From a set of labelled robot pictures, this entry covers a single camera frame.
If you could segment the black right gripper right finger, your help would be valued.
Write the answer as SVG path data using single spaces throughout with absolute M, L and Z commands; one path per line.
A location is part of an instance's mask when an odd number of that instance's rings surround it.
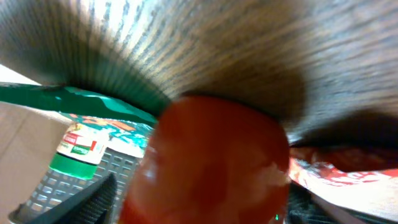
M 376 217 L 351 209 L 343 208 L 354 218 L 371 224 L 397 224 L 396 221 Z M 285 222 L 290 224 L 337 224 L 331 215 L 328 215 L 311 198 L 311 193 L 306 188 L 297 184 L 290 184 L 289 199 L 287 203 L 287 214 Z

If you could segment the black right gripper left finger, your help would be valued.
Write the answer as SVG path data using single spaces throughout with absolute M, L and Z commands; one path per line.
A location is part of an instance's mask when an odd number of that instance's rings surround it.
M 109 174 L 28 224 L 110 224 L 116 192 L 116 178 Z

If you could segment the green lid white jar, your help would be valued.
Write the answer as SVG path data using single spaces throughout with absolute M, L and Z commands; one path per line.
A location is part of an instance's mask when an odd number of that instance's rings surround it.
M 108 133 L 73 123 L 56 148 L 49 168 L 70 177 L 90 180 L 101 162 L 108 141 Z

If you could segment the red coffee sachet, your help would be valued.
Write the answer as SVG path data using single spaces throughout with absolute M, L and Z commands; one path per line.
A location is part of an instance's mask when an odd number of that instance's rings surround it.
M 290 178 L 327 202 L 397 221 L 397 151 L 293 147 Z

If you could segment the orange sauce bottle green cap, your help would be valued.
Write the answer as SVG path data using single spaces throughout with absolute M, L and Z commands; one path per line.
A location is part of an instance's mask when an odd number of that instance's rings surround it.
M 269 116 L 228 100 L 188 96 L 160 116 L 119 222 L 282 223 L 289 143 Z

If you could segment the green 3M gloves packet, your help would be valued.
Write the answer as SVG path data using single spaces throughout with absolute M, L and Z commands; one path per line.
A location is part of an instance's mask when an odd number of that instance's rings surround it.
M 122 100 L 70 86 L 1 83 L 1 101 L 45 111 L 143 123 L 156 118 Z

